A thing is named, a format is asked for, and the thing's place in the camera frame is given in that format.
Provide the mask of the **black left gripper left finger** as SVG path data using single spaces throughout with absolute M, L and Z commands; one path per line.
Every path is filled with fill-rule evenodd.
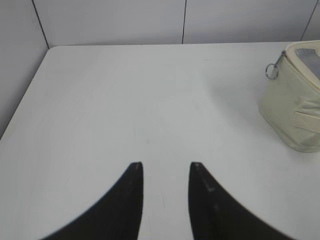
M 131 163 L 112 188 L 46 240 L 136 240 L 143 213 L 143 164 Z

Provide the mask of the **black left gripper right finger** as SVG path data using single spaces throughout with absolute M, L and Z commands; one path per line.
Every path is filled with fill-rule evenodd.
M 189 168 L 189 219 L 195 240 L 288 240 L 235 200 L 201 162 Z

